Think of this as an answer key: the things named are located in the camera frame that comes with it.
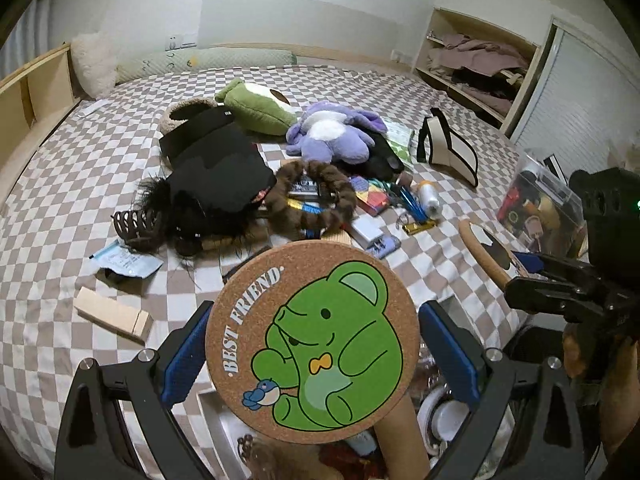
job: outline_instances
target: wooden bed frame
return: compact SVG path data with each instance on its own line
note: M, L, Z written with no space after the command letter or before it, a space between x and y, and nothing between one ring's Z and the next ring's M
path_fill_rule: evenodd
M0 81L0 208L38 147L80 101L69 49L49 50Z

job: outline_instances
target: round coaster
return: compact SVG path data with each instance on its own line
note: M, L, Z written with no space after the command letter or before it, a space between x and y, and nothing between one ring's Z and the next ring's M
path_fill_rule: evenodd
M320 444L383 418L418 358L418 320L400 279L361 250L324 240L248 262L216 299L207 366L254 430Z
M509 248L497 240L494 235L479 226L463 219L458 223L460 237L476 262L484 269L489 278L504 290L512 278L528 278L529 273Z

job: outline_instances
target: bed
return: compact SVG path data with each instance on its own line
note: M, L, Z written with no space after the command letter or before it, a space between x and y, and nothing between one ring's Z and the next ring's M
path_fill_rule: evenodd
M78 363L94 357L101 364L132 359L142 348L78 316L72 299L82 286L104 297L144 308L154 324L147 346L156 348L190 317L203 300L215 300L222 274L255 247L212 251L184 262L172 251L149 280L130 280L115 288L88 257L115 238L111 214L130 206L141 178L161 171L158 122L171 103L194 95L213 95L241 77L277 88L296 110L329 99L368 108L393 121L419 128L431 107L478 152L479 186L472 190L454 177L416 165L416 178L438 183L446 202L445 221L408 237L396 226L399 210L376 218L402 240L386 262L406 285L415 304L455 294L466 318L486 347L502 347L526 320L511 310L498 287L470 256L457 222L471 218L518 248L495 221L510 183L517 154L498 131L453 102L444 92L401 75L358 73L329 66L210 70L152 76L118 86L109 103L83 116L82 102L40 146L6 202L0 219L0 423L20 453L53 470L64 402ZM259 145L277 169L283 146ZM271 243L287 240L273 235ZM196 401L209 388L201 371L189 397L174 406L176 420L205 463L215 462L209 431ZM148 474L160 477L131 406L125 403L129 431Z

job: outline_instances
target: green bear illustration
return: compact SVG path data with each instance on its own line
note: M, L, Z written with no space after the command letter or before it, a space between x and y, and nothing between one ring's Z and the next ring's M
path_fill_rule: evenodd
M244 405L273 406L279 425L300 431L342 428L375 412L402 373L387 299L380 272L358 261L297 291L273 317L267 348L252 359L260 382ZM297 388L297 396L281 393L286 388Z

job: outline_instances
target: purple plush toy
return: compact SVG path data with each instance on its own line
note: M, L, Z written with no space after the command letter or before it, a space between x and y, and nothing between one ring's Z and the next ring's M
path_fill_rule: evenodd
M331 101L320 101L305 110L287 132L287 155L303 160L343 160L361 164L369 158L374 141L363 130L386 133L386 125L374 112L352 110Z

